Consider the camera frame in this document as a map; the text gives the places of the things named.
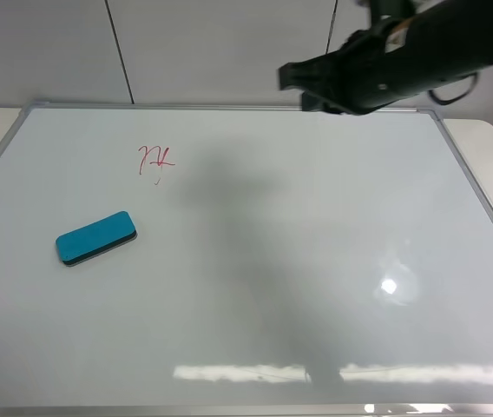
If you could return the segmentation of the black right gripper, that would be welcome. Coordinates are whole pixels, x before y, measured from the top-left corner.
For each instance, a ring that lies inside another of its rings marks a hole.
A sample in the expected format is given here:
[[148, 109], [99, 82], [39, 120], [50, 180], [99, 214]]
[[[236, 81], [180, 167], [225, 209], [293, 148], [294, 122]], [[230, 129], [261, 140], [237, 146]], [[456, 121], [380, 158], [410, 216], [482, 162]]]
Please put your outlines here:
[[442, 1], [342, 59], [338, 50], [277, 71], [279, 90], [304, 91], [303, 112], [372, 112], [493, 66], [493, 1]]

